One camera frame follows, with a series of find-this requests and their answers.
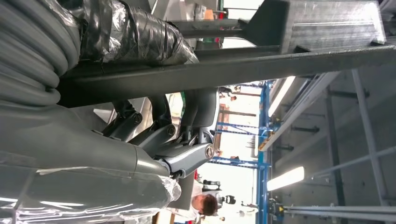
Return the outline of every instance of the blue metal rack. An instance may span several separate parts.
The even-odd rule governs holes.
[[[260,115],[259,115],[259,126],[269,127],[269,89],[272,83],[270,81],[266,81],[262,92],[260,94]],[[267,136],[264,130],[259,130],[260,136]],[[261,145],[266,138],[258,138],[258,145]],[[260,164],[268,164],[265,162],[265,156],[263,151],[258,152],[258,166]],[[256,195],[256,203],[259,207],[259,211],[256,214],[256,224],[267,224],[268,216],[267,216],[267,180],[268,180],[268,169],[269,166],[263,166],[263,169],[257,170],[257,195]]]
[[[257,135],[260,138],[266,138],[267,137],[267,132],[271,131],[268,127],[255,127],[255,126],[248,126],[248,125],[237,125],[237,124],[230,124],[230,123],[223,123],[223,122],[218,122],[217,126],[229,126],[229,127],[233,127],[236,128],[238,130],[241,130],[243,132],[237,132],[237,131],[230,131],[230,130],[224,130],[224,129],[217,129],[216,132],[217,133],[234,133],[234,134],[245,134],[245,135]],[[242,128],[251,128],[251,129],[258,129],[259,131],[261,131],[261,133],[255,134],[255,133],[251,133],[247,130],[244,130]]]
[[[236,167],[244,167],[244,168],[251,168],[251,169],[263,169],[269,164],[267,163],[258,163],[257,161],[245,161],[245,160],[238,160],[238,159],[228,159],[223,157],[213,157],[209,163],[227,165],[227,166],[236,166]]]
[[[269,116],[268,116],[269,90],[271,85],[272,85],[271,81],[266,81],[264,85],[261,87],[262,92],[260,94],[261,100],[260,100],[260,115],[259,115],[258,127],[219,122],[217,123],[217,126],[230,126],[238,130],[241,130],[243,132],[222,130],[222,129],[218,129],[217,126],[216,126],[216,132],[259,136],[258,145],[261,145],[265,141],[265,139],[268,138],[268,132],[272,131],[272,129],[269,127]],[[242,128],[258,129],[258,134],[252,133]],[[228,159],[222,157],[214,157],[211,161],[209,161],[209,163],[257,169],[256,203],[259,207],[259,211],[256,213],[256,224],[267,224],[267,219],[268,219],[267,180],[268,180],[268,170],[270,164],[266,163],[264,159],[265,159],[264,152],[259,151],[257,161],[242,161],[242,160]]]

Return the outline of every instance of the gray cable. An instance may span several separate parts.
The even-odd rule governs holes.
[[[0,55],[0,60],[3,63],[49,87],[55,88],[59,84],[59,77],[54,71],[29,54],[29,52],[24,51],[26,49],[23,49],[21,43],[10,42],[8,36],[4,33],[1,34],[0,40],[0,49],[7,52]]]
[[[69,33],[58,20],[54,20],[54,17],[46,8],[37,1],[12,0],[9,2],[23,11],[24,14],[34,20],[36,24],[39,24],[51,39],[61,47],[66,55],[67,61],[70,63],[68,69],[71,69],[72,65],[77,64],[77,49]]]
[[[24,105],[54,105],[61,95],[55,89],[42,91],[15,79],[0,76],[0,98]]]
[[[60,75],[78,63],[79,33],[37,1],[0,1],[0,101],[55,105]]]
[[[28,76],[24,76],[19,71],[6,66],[4,63],[0,62],[0,75],[7,76],[9,78],[13,78],[19,82],[23,82],[25,84],[29,84],[35,88],[38,88],[42,91],[45,91],[45,86],[38,81],[35,81]]]
[[[0,26],[40,53],[54,66],[57,74],[67,71],[68,62],[62,50],[33,21],[3,1],[0,2],[0,12]]]

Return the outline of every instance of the bolt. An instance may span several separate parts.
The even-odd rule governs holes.
[[[205,150],[205,154],[207,158],[212,158],[214,156],[214,147],[213,145],[208,145]]]
[[[141,120],[143,120],[143,117],[140,113],[137,113],[134,117],[135,124],[140,124]]]
[[[175,126],[171,125],[168,127],[168,135],[169,136],[173,136],[175,134],[175,132],[176,132]]]

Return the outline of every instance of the dark hair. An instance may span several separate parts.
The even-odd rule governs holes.
[[[213,195],[206,195],[204,199],[203,214],[212,216],[217,211],[217,199]]]

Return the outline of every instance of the man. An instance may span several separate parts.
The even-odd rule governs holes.
[[[189,210],[170,209],[175,216],[175,222],[184,223],[198,221],[200,215],[212,216],[217,211],[217,200],[212,195],[202,194],[202,185],[194,180]]]
[[[231,102],[236,100],[236,96],[232,96],[232,97],[222,97],[220,96],[220,105],[223,106],[230,106]]]

